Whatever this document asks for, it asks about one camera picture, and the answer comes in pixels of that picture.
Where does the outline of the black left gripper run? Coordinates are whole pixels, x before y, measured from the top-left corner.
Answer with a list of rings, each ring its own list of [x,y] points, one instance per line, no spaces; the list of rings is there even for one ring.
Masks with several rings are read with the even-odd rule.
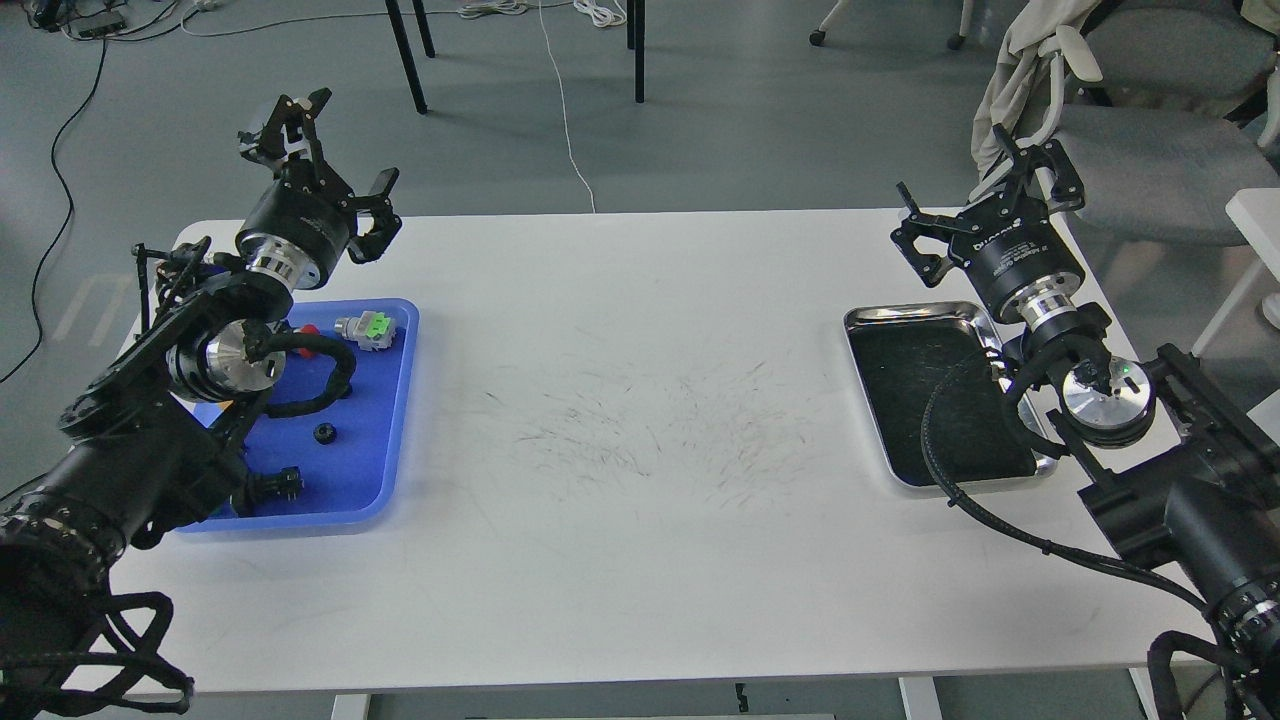
[[[236,249],[248,272],[270,275],[288,290],[324,287],[346,246],[356,264],[378,261],[403,227],[390,201],[401,176],[397,167],[381,170],[364,196],[355,196],[335,172],[319,168],[325,160],[315,119],[330,99],[329,88],[306,97],[282,95],[253,128],[238,133],[239,155],[275,173],[244,219]],[[285,165],[300,160],[316,165]],[[371,225],[355,234],[360,217]]]

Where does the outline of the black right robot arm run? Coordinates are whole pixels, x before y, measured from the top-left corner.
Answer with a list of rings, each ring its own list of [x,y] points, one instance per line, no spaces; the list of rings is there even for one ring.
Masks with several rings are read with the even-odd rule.
[[[954,366],[1007,377],[1000,407],[1018,441],[1073,457],[1089,477],[1082,502],[1114,550],[1103,556],[1033,536],[988,511],[948,474],[934,448],[934,409],[922,418],[925,466],[951,506],[1042,553],[1174,594],[1208,623],[1212,639],[1164,632],[1147,652],[1158,719],[1184,711],[1175,653],[1216,666],[1228,719],[1275,719],[1279,676],[1277,442],[1174,345],[1138,363],[1106,345],[1110,315],[1076,305],[1085,269],[1050,218],[1085,202],[1084,184],[1056,140],[995,137],[1011,163],[995,187],[948,217],[923,211],[905,183],[892,242],[928,287],[961,270],[983,306],[1024,332],[1000,351]]]

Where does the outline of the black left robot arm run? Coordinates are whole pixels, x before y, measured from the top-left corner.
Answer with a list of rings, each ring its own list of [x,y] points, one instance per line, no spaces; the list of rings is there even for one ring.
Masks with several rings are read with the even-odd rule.
[[[401,229],[390,202],[399,172],[356,193],[326,163],[315,120],[332,97],[280,96],[239,133],[239,152],[271,186],[236,236],[169,251],[140,245],[155,297],[136,342],[63,413],[69,452],[3,500],[3,716],[81,717],[128,708],[148,678],[175,691],[138,702],[183,714],[195,683],[159,653],[174,615],[159,592],[115,594],[109,573],[128,548],[169,532],[300,491],[293,468],[264,474],[244,439],[266,416],[319,413],[349,391],[357,361],[339,340],[291,328],[298,290],[329,282],[340,256],[376,261]]]

